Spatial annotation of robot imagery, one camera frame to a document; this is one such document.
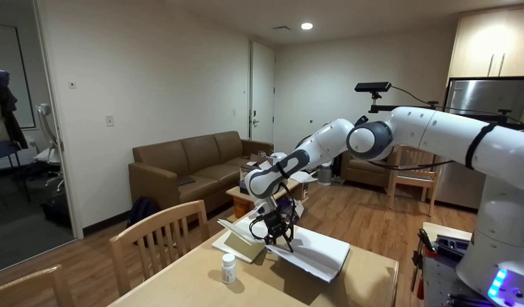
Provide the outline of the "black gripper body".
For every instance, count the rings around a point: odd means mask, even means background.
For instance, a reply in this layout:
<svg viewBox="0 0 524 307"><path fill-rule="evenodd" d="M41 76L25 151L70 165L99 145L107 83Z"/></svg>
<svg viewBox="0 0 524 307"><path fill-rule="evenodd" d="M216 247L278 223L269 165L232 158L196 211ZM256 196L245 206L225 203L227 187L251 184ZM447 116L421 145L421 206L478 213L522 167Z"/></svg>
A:
<svg viewBox="0 0 524 307"><path fill-rule="evenodd" d="M259 209L259 215L254 221L262 221L266 230L271 232L276 238L286 235L293 235L293 225L298 220L295 211L295 201L291 198L283 198L276 201L276 208L266 211Z"/></svg>

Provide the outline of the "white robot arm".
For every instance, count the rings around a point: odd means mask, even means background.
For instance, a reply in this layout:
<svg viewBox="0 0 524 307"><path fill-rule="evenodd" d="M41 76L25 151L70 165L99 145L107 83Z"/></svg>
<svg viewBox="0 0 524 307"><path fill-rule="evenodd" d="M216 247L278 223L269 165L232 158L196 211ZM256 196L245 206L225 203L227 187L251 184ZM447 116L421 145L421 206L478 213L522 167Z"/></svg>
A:
<svg viewBox="0 0 524 307"><path fill-rule="evenodd" d="M251 170L245 189L266 201L283 179L343 151L375 163L401 148L430 153L431 169L459 163L484 177L476 225L455 274L498 307L524 307L524 129L408 105L392 109L384 121L338 117L293 151Z"/></svg>

